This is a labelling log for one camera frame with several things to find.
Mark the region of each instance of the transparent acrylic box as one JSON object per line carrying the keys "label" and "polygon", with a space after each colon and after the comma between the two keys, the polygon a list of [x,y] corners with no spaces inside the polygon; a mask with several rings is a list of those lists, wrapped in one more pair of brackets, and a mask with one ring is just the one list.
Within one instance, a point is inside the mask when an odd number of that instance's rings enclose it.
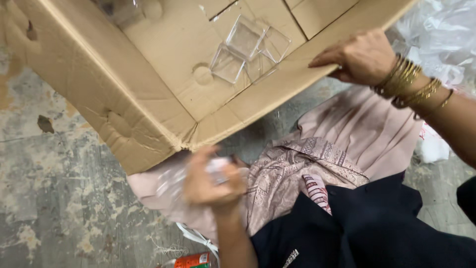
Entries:
{"label": "transparent acrylic box", "polygon": [[245,63],[245,71],[252,83],[261,81],[277,69],[276,63],[262,52],[259,52],[252,60]]}
{"label": "transparent acrylic box", "polygon": [[226,42],[220,44],[210,71],[235,84],[244,67],[255,83],[277,69],[290,46],[291,39],[274,27],[239,15]]}
{"label": "transparent acrylic box", "polygon": [[269,26],[266,29],[265,36],[258,45],[258,50],[266,54],[275,63],[279,63],[284,59],[291,44],[291,39],[276,30],[276,28]]}
{"label": "transparent acrylic box", "polygon": [[245,59],[251,59],[259,52],[258,45],[265,32],[265,29],[240,15],[227,37],[226,44]]}
{"label": "transparent acrylic box", "polygon": [[210,72],[232,84],[235,84],[245,65],[245,60],[221,43],[210,65]]}

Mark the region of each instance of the concrete floor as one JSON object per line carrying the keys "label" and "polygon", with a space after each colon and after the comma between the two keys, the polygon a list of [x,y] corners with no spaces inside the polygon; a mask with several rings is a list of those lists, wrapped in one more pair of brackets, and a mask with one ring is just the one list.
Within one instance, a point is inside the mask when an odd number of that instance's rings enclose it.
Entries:
{"label": "concrete floor", "polygon": [[[153,268],[175,257],[157,245],[205,251],[136,200],[118,162],[84,118],[5,49],[0,79],[0,268]],[[269,140],[294,130],[304,112],[346,87],[319,81],[222,141],[221,153],[252,162]],[[51,119],[54,133],[40,130],[39,115]],[[406,184],[422,194],[419,218],[476,238],[455,195],[473,174],[454,155],[430,165],[415,159]]]}

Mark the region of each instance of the bracelet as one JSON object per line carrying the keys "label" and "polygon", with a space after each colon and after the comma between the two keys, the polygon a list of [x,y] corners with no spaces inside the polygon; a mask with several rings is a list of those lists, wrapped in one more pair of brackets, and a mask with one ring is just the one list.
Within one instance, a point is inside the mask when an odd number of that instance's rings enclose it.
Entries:
{"label": "bracelet", "polygon": [[375,91],[375,93],[377,94],[383,93],[382,90],[384,86],[390,81],[390,79],[392,79],[392,77],[395,75],[398,69],[401,68],[402,63],[403,63],[402,55],[400,53],[397,53],[397,62],[395,63],[395,66],[393,66],[390,73],[383,79],[382,82],[380,82],[378,85],[372,88]]}
{"label": "bracelet", "polygon": [[449,90],[449,95],[448,95],[448,97],[447,97],[440,105],[438,105],[434,110],[432,110],[431,112],[427,113],[425,116],[420,116],[419,118],[417,118],[417,114],[415,113],[415,115],[413,115],[413,119],[415,119],[415,120],[423,120],[423,119],[429,117],[431,114],[433,114],[433,113],[436,112],[437,110],[439,110],[439,109],[445,107],[445,106],[448,104],[448,102],[449,102],[449,100],[451,99],[451,97],[453,96],[453,93],[454,93],[454,92],[455,92],[454,89],[450,89],[450,90]]}
{"label": "bracelet", "polygon": [[397,63],[389,75],[373,90],[384,97],[398,96],[421,74],[422,67],[397,54]]}
{"label": "bracelet", "polygon": [[392,104],[398,108],[403,109],[412,104],[418,104],[426,99],[428,99],[433,93],[437,91],[437,89],[441,86],[441,81],[438,78],[432,78],[430,83],[420,89],[418,92],[414,93],[413,95],[402,98],[401,96],[397,96],[393,99]]}

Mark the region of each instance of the black garment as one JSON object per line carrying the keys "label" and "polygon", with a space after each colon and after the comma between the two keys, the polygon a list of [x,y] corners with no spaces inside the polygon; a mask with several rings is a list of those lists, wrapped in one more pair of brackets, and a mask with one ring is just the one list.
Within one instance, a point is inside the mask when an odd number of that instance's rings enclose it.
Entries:
{"label": "black garment", "polygon": [[456,192],[458,205],[466,216],[476,225],[476,177],[463,183]]}
{"label": "black garment", "polygon": [[332,216],[301,193],[290,214],[251,241],[259,267],[476,268],[476,241],[436,231],[417,219],[420,193],[404,173],[354,190],[327,186]]}

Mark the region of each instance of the right hand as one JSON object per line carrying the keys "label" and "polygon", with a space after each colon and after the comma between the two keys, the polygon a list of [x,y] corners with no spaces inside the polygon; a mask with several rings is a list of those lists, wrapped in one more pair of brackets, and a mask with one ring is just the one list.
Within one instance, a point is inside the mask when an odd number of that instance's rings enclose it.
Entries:
{"label": "right hand", "polygon": [[190,204],[210,206],[215,215],[237,212],[239,201],[246,193],[238,168],[234,164],[224,166],[222,173],[228,181],[219,185],[206,171],[217,149],[217,146],[204,146],[192,155],[184,182],[184,198]]}
{"label": "right hand", "polygon": [[342,82],[376,86],[392,71],[395,53],[381,29],[359,32],[317,55],[309,68],[339,64],[329,76]]}

